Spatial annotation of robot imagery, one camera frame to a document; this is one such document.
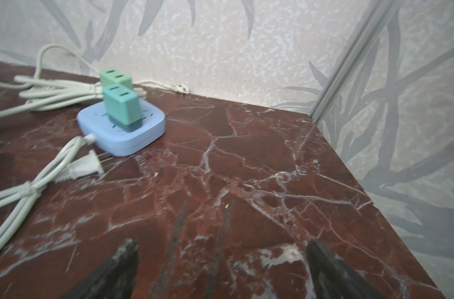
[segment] white power cord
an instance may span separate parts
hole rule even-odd
[[[71,80],[44,80],[40,79],[41,64],[44,53],[51,48],[61,48],[75,55],[79,60],[84,62],[88,67],[98,73],[98,70],[80,55],[69,50],[68,48],[50,44],[41,48],[36,58],[36,66],[34,75],[25,76],[17,75],[14,77],[15,82],[19,84],[10,84],[0,82],[0,88],[21,90],[20,98],[27,99],[24,105],[9,108],[0,111],[0,118],[13,115],[23,111],[46,111],[58,109],[84,101],[102,99],[102,85],[100,82],[96,84],[87,84]],[[139,81],[136,84],[147,85],[154,84],[166,90],[174,92],[188,93],[188,87],[184,84],[172,86],[164,85],[153,80]],[[134,91],[140,98],[145,98],[147,92],[142,88],[136,87]],[[0,191],[0,208],[19,201],[14,210],[0,226],[0,250],[11,239],[18,230],[27,214],[33,207],[36,200],[41,195],[47,184],[51,181],[60,182],[67,179],[75,179],[80,176],[86,176],[92,173],[102,174],[104,172],[100,161],[94,151],[90,151],[88,155],[72,162],[80,147],[83,145],[91,145],[95,142],[94,135],[85,137],[77,136],[69,141],[44,169],[36,176],[32,182],[26,182],[23,185]]]
[[[74,137],[32,182],[0,191],[0,208],[19,200],[14,210],[0,226],[0,250],[18,230],[49,182],[75,179],[95,172],[104,173],[93,150],[88,155],[71,162],[82,146],[91,145],[94,142],[95,137],[92,134],[85,137]]]
[[[27,99],[24,105],[9,108],[0,111],[0,118],[13,115],[24,111],[47,111],[52,109],[59,109],[62,107],[70,106],[73,104],[103,99],[102,85],[100,82],[96,84],[88,84],[84,82],[72,81],[72,80],[45,80],[40,79],[41,75],[41,64],[44,53],[51,48],[60,48],[69,53],[75,55],[79,60],[84,62],[89,68],[99,73],[99,70],[89,64],[84,58],[68,48],[57,45],[49,44],[41,48],[36,58],[36,67],[34,75],[32,77],[26,75],[17,75],[14,77],[15,82],[20,84],[9,84],[0,82],[0,88],[9,89],[27,89],[19,93],[19,97]],[[177,85],[167,86],[158,81],[154,80],[143,80],[135,82],[139,85],[153,84],[162,89],[171,90],[173,92],[188,93],[189,89],[186,85],[179,83]],[[139,87],[134,88],[134,91],[140,98],[145,98],[147,93]]]

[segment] green plug adapter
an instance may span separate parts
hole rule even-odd
[[[100,82],[104,87],[114,83],[120,83],[129,89],[133,89],[131,76],[125,75],[118,69],[105,69],[99,73],[99,76]]]
[[[114,83],[104,87],[102,93],[106,111],[112,123],[127,132],[142,126],[139,97],[133,90],[121,83]]]

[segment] red marble countertop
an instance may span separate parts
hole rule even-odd
[[[0,63],[0,81],[32,73]],[[125,238],[139,244],[135,299],[313,298],[312,238],[391,298],[443,297],[307,115],[158,89],[148,100],[166,133],[101,177],[51,183],[0,252],[0,298],[56,298]],[[0,109],[21,103],[0,89]],[[81,108],[0,120],[0,190],[81,134]]]

